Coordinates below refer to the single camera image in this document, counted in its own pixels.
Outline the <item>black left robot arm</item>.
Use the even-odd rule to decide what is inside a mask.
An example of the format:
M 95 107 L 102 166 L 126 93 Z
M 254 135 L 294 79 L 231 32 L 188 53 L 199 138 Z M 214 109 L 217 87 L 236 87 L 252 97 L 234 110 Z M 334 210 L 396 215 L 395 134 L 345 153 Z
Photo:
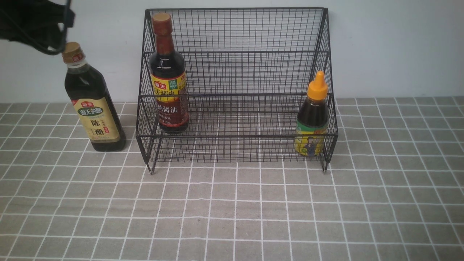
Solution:
M 30 46 L 43 54 L 65 50 L 67 31 L 74 25 L 71 0 L 64 5 L 51 0 L 2 0 L 0 38 Z

